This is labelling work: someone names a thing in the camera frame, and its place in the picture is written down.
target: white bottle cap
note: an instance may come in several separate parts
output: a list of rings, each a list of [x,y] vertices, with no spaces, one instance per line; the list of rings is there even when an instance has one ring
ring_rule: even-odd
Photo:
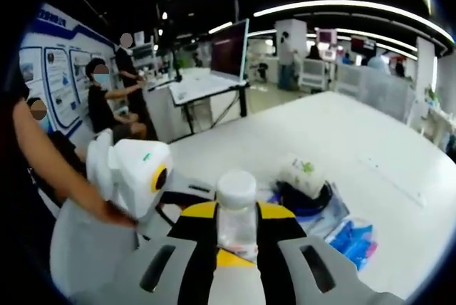
[[[257,181],[245,171],[224,174],[217,183],[217,201],[230,210],[239,210],[256,202]]]

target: plastic bottle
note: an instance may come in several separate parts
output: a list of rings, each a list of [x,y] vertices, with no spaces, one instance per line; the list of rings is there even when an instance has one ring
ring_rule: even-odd
[[[220,247],[256,262],[257,206],[255,178],[245,171],[223,175],[217,184],[217,236]]]

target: face mask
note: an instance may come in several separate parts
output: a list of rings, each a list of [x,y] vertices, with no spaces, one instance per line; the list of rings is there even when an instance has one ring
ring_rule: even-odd
[[[93,75],[93,78],[95,81],[101,85],[105,85],[109,83],[109,74],[99,74],[99,75]]]
[[[47,115],[39,120],[39,125],[46,133],[50,133],[52,131],[51,122],[49,122]]]

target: chair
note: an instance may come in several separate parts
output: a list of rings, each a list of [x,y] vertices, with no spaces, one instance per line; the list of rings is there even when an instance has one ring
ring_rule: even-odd
[[[358,100],[362,81],[362,68],[337,64],[335,92]]]
[[[325,91],[328,89],[328,76],[325,74],[325,62],[304,59],[302,72],[299,74],[300,88],[312,88]]]

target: floor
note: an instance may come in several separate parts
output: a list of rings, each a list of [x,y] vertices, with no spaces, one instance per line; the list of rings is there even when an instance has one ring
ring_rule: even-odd
[[[259,113],[305,95],[302,91],[280,90],[276,84],[253,82],[252,86],[247,89],[247,111],[248,114]]]

